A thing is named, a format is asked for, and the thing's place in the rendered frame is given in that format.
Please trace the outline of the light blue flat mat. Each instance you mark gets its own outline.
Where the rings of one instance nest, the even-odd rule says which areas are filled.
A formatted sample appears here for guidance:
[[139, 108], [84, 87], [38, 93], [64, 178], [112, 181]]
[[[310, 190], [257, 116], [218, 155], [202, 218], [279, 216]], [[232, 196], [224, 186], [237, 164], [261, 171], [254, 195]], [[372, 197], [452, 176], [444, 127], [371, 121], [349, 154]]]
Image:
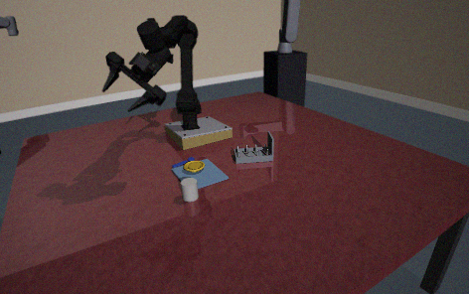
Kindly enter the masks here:
[[222, 172], [216, 165], [209, 159], [201, 160], [205, 167], [199, 172], [189, 172], [184, 169], [184, 166], [171, 169], [175, 176], [181, 182], [186, 178], [194, 178], [197, 180], [198, 189], [206, 186], [227, 180], [229, 177]]

